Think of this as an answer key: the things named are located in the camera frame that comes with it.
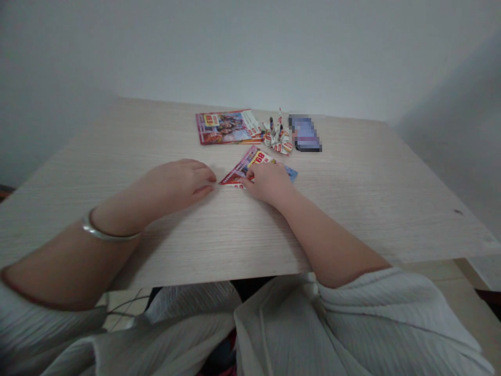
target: silver bangle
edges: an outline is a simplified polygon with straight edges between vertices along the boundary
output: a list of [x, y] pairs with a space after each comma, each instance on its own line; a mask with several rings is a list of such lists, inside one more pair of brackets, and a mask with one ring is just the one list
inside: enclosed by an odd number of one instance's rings
[[94, 208], [91, 209], [87, 214], [85, 214], [82, 217], [82, 228], [85, 232], [88, 232], [89, 234], [91, 234], [95, 238], [98, 238], [98, 239], [101, 239], [104, 241], [121, 242], [121, 241], [128, 241], [128, 240], [135, 239], [139, 235], [141, 235], [141, 233], [138, 232], [137, 234], [134, 234], [134, 235], [118, 237], [118, 236], [109, 235], [107, 233], [99, 231], [97, 228], [95, 228], [92, 225], [92, 222], [90, 220], [90, 216], [91, 216], [93, 211], [94, 211]]

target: wrist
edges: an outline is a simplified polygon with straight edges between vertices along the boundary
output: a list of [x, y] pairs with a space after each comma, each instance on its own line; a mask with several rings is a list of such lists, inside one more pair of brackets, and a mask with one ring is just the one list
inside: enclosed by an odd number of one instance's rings
[[104, 202], [90, 215], [92, 225], [99, 231], [113, 236], [130, 236], [142, 232], [148, 223], [136, 216], [127, 204], [115, 206]]
[[284, 215], [284, 212], [287, 210], [287, 208], [290, 207], [292, 203], [297, 201], [299, 197], [301, 197], [301, 194], [296, 191], [296, 189], [292, 189], [288, 192], [284, 192], [279, 197], [277, 197], [273, 201], [272, 206]]

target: tile floor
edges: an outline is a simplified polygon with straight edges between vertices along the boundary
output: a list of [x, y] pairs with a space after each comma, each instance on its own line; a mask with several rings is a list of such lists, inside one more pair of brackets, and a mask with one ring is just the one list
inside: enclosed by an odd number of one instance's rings
[[[421, 273], [431, 279], [442, 291], [459, 320], [482, 346], [484, 356], [497, 374], [501, 374], [501, 323], [487, 304], [473, 290], [469, 280], [453, 260], [403, 264], [400, 267]], [[108, 310], [138, 315], [144, 312], [151, 289], [112, 291], [103, 296], [98, 305], [106, 304]], [[109, 331], [125, 329], [130, 317], [110, 314], [104, 327]]]

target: wooden table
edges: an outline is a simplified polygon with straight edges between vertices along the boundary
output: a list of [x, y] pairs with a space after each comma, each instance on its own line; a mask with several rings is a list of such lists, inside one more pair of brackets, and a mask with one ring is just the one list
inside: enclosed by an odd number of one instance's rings
[[[40, 246], [161, 163], [199, 159], [222, 179], [249, 146], [200, 145], [195, 114], [225, 109], [118, 99], [0, 206], [0, 265]], [[277, 116], [254, 113], [262, 121]], [[315, 126], [322, 152], [270, 153], [298, 171], [300, 192], [390, 262], [501, 253], [485, 227], [385, 123], [326, 117]], [[278, 212], [243, 190], [218, 186], [200, 205], [154, 223], [113, 287], [308, 270]]]

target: white wall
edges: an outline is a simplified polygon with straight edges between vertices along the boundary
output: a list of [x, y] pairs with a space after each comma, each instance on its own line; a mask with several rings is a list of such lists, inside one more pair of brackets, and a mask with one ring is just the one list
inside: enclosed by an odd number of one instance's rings
[[[501, 31], [395, 129], [501, 240]], [[469, 261], [491, 289], [501, 291], [501, 256]]]
[[4, 2], [0, 183], [114, 95], [398, 119], [500, 19], [473, 0]]

